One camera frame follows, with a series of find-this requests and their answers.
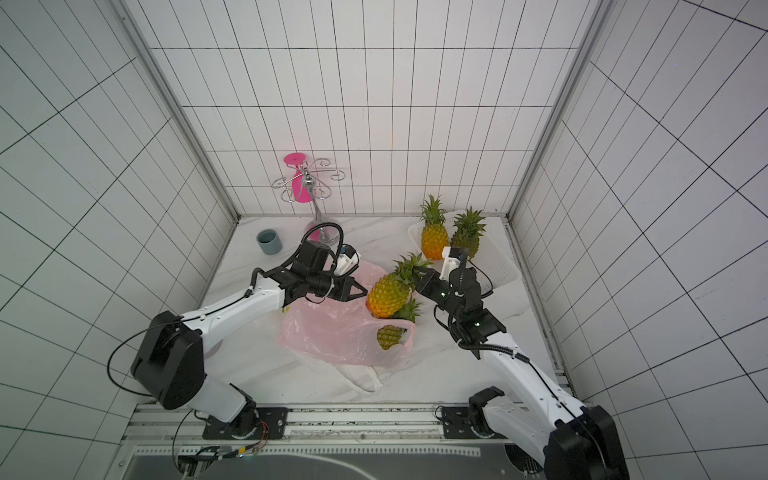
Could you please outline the pink plastic bag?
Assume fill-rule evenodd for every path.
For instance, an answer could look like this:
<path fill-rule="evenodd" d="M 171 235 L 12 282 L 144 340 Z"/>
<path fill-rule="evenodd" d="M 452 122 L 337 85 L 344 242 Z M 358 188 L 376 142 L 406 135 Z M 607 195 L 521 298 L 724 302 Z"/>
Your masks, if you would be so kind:
<path fill-rule="evenodd" d="M 387 275 L 364 261 L 354 278 L 370 292 Z M 419 303 L 413 298 L 392 318 L 377 318 L 367 297 L 347 303 L 302 299 L 286 309 L 278 343 L 331 364 L 393 367 L 412 350 Z"/>

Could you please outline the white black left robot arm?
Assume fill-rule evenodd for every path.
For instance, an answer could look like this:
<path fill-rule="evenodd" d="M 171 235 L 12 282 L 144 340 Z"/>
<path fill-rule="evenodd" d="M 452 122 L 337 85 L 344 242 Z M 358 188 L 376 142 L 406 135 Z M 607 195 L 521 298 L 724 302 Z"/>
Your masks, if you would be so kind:
<path fill-rule="evenodd" d="M 150 323 L 131 375 L 167 410 L 187 407 L 228 425 L 258 421 L 255 402 L 241 389 L 208 374 L 205 355 L 251 321 L 313 295 L 349 302 L 367 294 L 352 273 L 360 257 L 350 245 L 333 250 L 304 240 L 283 264 L 256 268 L 240 293 L 183 315 L 170 311 Z"/>

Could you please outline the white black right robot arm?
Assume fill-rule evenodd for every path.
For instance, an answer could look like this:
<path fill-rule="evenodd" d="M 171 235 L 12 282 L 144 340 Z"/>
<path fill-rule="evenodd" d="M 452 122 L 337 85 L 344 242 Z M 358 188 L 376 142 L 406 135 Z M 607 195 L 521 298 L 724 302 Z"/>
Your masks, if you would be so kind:
<path fill-rule="evenodd" d="M 443 277 L 419 270 L 417 291 L 448 315 L 457 346 L 471 352 L 500 379 L 474 394 L 470 424 L 479 437 L 501 435 L 542 467 L 548 479 L 627 479 L 612 417 L 564 391 L 526 356 L 506 327 L 483 305 L 471 269 Z"/>

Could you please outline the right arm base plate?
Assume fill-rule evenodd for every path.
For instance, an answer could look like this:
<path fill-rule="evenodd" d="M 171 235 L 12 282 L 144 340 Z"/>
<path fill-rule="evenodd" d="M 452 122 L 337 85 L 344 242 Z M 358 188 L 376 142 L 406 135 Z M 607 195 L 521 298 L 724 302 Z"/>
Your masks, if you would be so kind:
<path fill-rule="evenodd" d="M 476 427 L 467 406 L 438 405 L 433 414 L 442 426 L 443 437 L 449 440 L 500 440 L 503 435 L 486 427 Z"/>

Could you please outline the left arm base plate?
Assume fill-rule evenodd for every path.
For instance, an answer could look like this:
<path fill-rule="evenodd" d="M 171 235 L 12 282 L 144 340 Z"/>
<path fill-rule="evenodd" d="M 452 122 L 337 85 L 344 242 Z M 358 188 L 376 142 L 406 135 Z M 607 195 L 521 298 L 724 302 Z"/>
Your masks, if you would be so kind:
<path fill-rule="evenodd" d="M 283 438 L 287 425 L 288 408 L 257 407 L 239 414 L 232 422 L 225 423 L 208 417 L 202 434 L 205 440 L 242 440 L 255 442 L 265 435 L 267 440 Z"/>

